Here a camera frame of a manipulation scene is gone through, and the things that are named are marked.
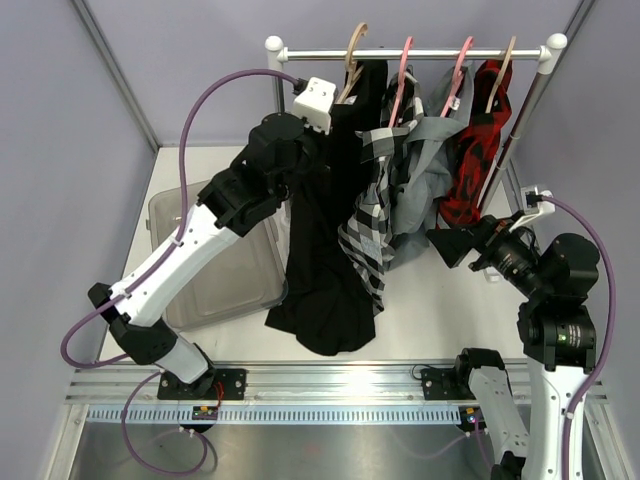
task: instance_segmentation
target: rack pole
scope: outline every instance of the rack pole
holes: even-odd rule
[[[487,207],[491,203],[491,200],[496,193],[498,185],[502,180],[502,176],[504,175],[509,162],[513,156],[513,153],[518,145],[518,141],[520,140],[520,136],[527,128],[527,123],[531,118],[531,114],[533,113],[540,96],[544,92],[549,80],[551,79],[551,73],[553,72],[556,64],[558,63],[558,58],[562,54],[562,51],[567,46],[567,37],[562,33],[555,33],[551,35],[547,39],[547,50],[550,55],[547,56],[546,59],[541,58],[538,64],[538,71],[536,76],[531,83],[531,87],[529,88],[529,92],[527,93],[527,97],[522,104],[522,108],[520,109],[520,113],[518,114],[518,118],[516,119],[513,128],[511,129],[511,133],[505,142],[502,152],[500,153],[500,157],[495,162],[495,168],[493,169],[492,175],[489,177],[489,180],[486,184],[486,189],[482,199],[480,200],[480,211],[485,213]]]
[[[282,62],[278,59],[280,53],[284,50],[284,42],[280,37],[271,36],[264,42],[267,49],[268,66],[271,70],[279,72],[284,71]],[[276,112],[284,113],[284,85],[281,78],[273,79],[273,99],[275,102]]]

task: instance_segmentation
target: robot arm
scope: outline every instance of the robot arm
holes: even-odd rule
[[[111,286],[98,283],[89,291],[96,307],[124,297],[102,314],[118,345],[137,364],[154,363],[177,377],[180,390],[193,398],[211,389],[215,368],[196,345],[169,328],[162,312],[213,257],[273,215],[300,178],[322,166],[335,89],[329,82],[310,79],[292,113],[263,119],[231,166],[198,194],[179,241],[176,230],[127,277]],[[165,261],[131,291],[169,249]]]
[[[583,303],[598,279],[600,254],[593,243],[571,233],[556,237],[542,255],[533,251],[518,228],[552,213],[553,205],[529,202],[529,197],[538,192],[527,196],[527,211],[511,218],[487,215],[472,227],[427,232],[450,268],[475,249],[480,256],[469,265],[471,270],[495,268],[528,299],[520,306],[517,325],[531,379],[530,435],[498,352],[466,349],[451,372],[428,379],[433,383],[446,376],[478,400],[497,463],[492,480],[559,480],[563,458],[568,458],[572,475],[582,475],[584,399],[573,414],[567,451],[562,430],[569,402],[596,363],[595,328]],[[429,375],[434,374],[423,371],[424,378]]]

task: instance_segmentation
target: pink clothes hanger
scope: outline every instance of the pink clothes hanger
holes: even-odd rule
[[[391,111],[391,119],[389,120],[389,126],[395,127],[396,119],[398,117],[398,110],[402,103],[402,95],[404,93],[404,77],[407,70],[407,57],[409,56],[409,50],[413,46],[413,37],[408,37],[407,42],[404,44],[404,50],[402,51],[402,57],[400,57],[400,71],[398,72],[398,90],[396,92],[396,101],[393,104],[393,110]]]
[[[446,117],[447,113],[449,113],[449,109],[451,108],[451,102],[454,97],[458,93],[460,89],[460,85],[462,85],[462,80],[464,80],[464,73],[462,73],[462,62],[464,62],[464,57],[467,54],[467,51],[473,46],[473,37],[467,37],[467,40],[464,42],[462,49],[460,49],[460,54],[458,55],[458,59],[456,60],[456,66],[453,69],[453,79],[451,81],[451,92],[449,92],[449,97],[444,104],[444,108],[442,109],[441,117]]]

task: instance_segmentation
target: red plaid shirt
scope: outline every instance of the red plaid shirt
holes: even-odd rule
[[[511,62],[498,87],[491,112],[484,113],[501,65],[499,60],[488,60],[476,73],[471,120],[454,142],[457,166],[453,187],[438,206],[438,213],[451,227],[471,225],[480,220],[480,192],[500,146],[500,130],[511,117],[511,104],[507,97],[513,73]]]

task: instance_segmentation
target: clear plastic bin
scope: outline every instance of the clear plastic bin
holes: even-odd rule
[[[187,187],[189,204],[207,182]],[[180,223],[180,189],[149,202],[151,245],[155,250]],[[277,230],[267,219],[214,257],[176,295],[165,319],[176,330],[218,323],[278,305],[286,295],[284,267],[276,245]]]

